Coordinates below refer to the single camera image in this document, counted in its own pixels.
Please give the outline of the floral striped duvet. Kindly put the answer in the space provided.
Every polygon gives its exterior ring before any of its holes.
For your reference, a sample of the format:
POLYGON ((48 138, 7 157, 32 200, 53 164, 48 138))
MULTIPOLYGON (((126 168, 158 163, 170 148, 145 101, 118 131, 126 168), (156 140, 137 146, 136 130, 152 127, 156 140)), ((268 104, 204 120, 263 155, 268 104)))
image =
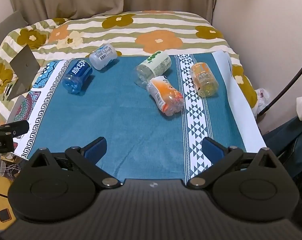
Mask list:
POLYGON ((30 47, 44 67, 53 60, 87 57, 106 43, 120 56, 148 56, 158 50, 170 55, 222 50, 231 57, 233 77, 252 111, 257 111, 257 93, 244 74, 238 54, 218 29, 190 12, 150 10, 80 20, 52 18, 6 31, 0 39, 0 124, 7 121, 15 105, 5 91, 16 80, 10 62, 24 46, 30 47))

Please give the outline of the orange cartoon label cup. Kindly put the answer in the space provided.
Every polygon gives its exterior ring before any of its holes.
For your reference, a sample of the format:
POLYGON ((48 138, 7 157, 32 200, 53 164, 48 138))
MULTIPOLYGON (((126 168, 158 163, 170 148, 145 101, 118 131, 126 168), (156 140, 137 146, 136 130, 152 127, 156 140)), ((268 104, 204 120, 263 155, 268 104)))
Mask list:
POLYGON ((179 90, 172 87, 165 76, 153 77, 147 84, 148 93, 155 100, 158 109, 166 116, 172 116, 184 106, 184 99, 179 90))

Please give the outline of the grey open laptop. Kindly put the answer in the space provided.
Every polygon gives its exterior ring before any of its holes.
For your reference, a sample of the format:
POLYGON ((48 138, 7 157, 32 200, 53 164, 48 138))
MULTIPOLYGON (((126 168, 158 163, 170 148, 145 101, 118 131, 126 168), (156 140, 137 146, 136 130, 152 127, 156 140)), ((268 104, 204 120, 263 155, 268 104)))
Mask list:
POLYGON ((28 92, 40 69, 40 65, 28 45, 13 58, 10 66, 16 74, 17 80, 14 85, 10 86, 8 101, 28 92))

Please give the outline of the clear cup green label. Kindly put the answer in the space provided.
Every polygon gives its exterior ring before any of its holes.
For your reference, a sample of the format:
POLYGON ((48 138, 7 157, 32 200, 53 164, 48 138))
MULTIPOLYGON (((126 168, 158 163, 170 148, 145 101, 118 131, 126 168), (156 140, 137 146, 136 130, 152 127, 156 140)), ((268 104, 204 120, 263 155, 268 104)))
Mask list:
POLYGON ((152 78, 163 75, 170 67, 170 56, 165 51, 156 51, 135 68, 135 84, 146 88, 152 78))

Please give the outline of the yellow orange label cup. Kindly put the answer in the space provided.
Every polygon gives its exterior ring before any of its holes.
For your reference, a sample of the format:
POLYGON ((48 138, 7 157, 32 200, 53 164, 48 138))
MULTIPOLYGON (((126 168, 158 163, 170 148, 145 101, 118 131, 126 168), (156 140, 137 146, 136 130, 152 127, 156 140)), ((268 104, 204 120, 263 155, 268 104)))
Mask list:
POLYGON ((219 84, 205 62, 192 65, 190 75, 195 90, 201 98, 213 96, 218 92, 219 84))

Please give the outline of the teal patterned table cloth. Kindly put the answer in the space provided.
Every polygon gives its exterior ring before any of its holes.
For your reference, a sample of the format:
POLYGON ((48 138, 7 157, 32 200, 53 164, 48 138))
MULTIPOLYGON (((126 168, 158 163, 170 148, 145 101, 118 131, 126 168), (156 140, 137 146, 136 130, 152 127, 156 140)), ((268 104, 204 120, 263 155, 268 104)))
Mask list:
POLYGON ((69 94, 62 77, 72 61, 48 63, 22 102, 16 119, 29 122, 28 133, 14 139, 15 155, 30 159, 38 148, 63 152, 105 137, 107 152, 97 163, 119 180, 188 180, 212 163, 202 152, 203 138, 257 152, 265 146, 252 110, 231 75, 223 51, 171 57, 166 77, 184 99, 182 111, 167 117, 149 93, 134 81, 143 57, 119 57, 94 71, 79 95, 69 94), (218 92, 201 98, 190 68, 208 64, 218 92))

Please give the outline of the blue plastic cup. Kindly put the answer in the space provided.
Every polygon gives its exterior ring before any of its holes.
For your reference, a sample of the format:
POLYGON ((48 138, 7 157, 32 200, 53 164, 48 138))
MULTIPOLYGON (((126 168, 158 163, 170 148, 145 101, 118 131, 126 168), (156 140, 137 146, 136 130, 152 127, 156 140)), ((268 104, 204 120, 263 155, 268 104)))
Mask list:
POLYGON ((93 69, 84 59, 76 60, 62 79, 62 85, 70 94, 81 92, 84 83, 92 74, 93 69))

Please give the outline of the white plastic bag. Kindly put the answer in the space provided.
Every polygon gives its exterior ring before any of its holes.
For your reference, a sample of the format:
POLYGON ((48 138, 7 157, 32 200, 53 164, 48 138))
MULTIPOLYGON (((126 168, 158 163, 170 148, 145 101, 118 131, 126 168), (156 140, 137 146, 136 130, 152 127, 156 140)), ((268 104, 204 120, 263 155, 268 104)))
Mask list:
POLYGON ((269 93, 264 88, 258 88, 255 90, 257 101, 252 108, 253 115, 255 119, 257 118, 257 115, 269 104, 269 93))

